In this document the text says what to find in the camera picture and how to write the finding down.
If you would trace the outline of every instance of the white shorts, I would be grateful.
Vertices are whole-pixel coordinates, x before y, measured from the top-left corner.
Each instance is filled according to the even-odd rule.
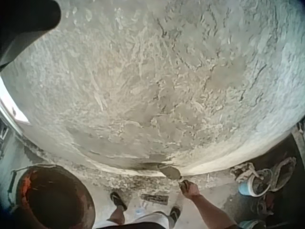
[[[157,223],[164,227],[165,229],[172,229],[174,227],[174,221],[171,217],[166,216],[162,212],[154,212],[152,214],[142,216],[138,219],[136,219],[133,223],[144,223],[144,222],[151,222],[151,223]],[[103,221],[98,223],[94,226],[94,228],[106,228],[110,226],[118,226],[117,223],[111,222],[111,221]]]

